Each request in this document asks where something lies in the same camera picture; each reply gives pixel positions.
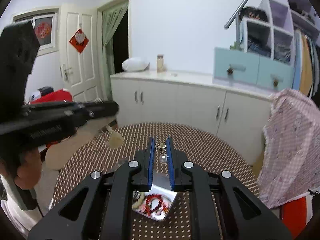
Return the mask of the person left hand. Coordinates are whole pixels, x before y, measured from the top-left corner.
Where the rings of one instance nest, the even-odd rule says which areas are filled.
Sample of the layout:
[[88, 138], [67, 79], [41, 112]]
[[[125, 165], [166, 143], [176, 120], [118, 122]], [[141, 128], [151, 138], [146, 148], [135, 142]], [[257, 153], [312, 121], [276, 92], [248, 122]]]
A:
[[42, 161], [39, 149], [35, 148], [24, 153], [24, 162], [17, 168], [17, 175], [12, 177], [6, 163], [1, 160], [1, 175], [12, 178], [15, 185], [22, 190], [32, 189], [41, 179]]

